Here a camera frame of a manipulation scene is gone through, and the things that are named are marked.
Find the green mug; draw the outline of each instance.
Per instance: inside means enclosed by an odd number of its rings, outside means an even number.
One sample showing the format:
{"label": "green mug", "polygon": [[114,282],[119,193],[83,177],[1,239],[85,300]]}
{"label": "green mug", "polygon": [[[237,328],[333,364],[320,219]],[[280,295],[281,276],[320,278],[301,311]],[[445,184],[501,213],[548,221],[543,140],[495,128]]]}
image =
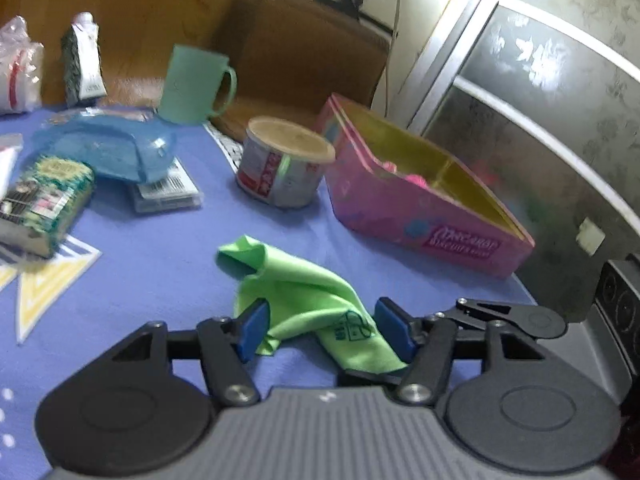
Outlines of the green mug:
{"label": "green mug", "polygon": [[[229,92],[222,108],[213,110],[211,105],[225,74],[231,78]],[[227,56],[174,45],[158,115],[176,124],[201,124],[208,117],[224,113],[236,95],[237,85],[236,72],[229,66]]]}

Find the black speaker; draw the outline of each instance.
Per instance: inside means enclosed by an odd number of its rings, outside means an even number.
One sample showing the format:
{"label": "black speaker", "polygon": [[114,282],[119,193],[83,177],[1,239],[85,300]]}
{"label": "black speaker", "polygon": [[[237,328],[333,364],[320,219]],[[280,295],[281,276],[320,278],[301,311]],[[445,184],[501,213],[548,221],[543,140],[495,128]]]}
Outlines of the black speaker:
{"label": "black speaker", "polygon": [[594,301],[605,317],[633,377],[640,372],[640,256],[609,260]]}

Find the transparent blue lid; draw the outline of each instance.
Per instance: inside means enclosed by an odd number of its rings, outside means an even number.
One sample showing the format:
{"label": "transparent blue lid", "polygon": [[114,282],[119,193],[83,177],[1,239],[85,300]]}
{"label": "transparent blue lid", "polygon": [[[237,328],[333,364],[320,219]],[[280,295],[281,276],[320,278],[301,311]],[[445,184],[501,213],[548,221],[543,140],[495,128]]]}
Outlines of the transparent blue lid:
{"label": "transparent blue lid", "polygon": [[174,126],[157,118],[76,115],[34,135],[39,153],[78,160],[98,176],[137,184],[166,176],[175,156]]}

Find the green cloth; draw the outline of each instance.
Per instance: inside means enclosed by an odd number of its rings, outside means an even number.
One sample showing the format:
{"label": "green cloth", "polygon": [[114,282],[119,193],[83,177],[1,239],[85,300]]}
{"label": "green cloth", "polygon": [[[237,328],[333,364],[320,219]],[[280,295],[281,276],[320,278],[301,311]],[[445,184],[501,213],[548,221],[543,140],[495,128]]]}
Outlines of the green cloth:
{"label": "green cloth", "polygon": [[284,339],[315,332],[343,369],[382,373],[406,366],[340,276],[249,236],[218,251],[256,270],[240,284],[234,315],[257,298],[266,298],[271,306],[259,354],[272,355]]}

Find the soap box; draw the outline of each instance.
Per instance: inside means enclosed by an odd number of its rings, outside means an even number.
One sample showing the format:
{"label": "soap box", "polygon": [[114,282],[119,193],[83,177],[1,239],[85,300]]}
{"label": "soap box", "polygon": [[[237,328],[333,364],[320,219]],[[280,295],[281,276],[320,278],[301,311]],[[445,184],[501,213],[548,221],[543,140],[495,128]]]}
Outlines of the soap box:
{"label": "soap box", "polygon": [[[505,278],[534,241],[462,162],[426,139],[337,94],[315,131],[334,144],[325,180],[336,218],[349,229]],[[383,164],[392,162],[389,172]],[[423,186],[406,180],[418,174]]]}
{"label": "soap box", "polygon": [[45,258],[56,253],[95,187],[88,166],[41,156],[0,202],[0,241]]}

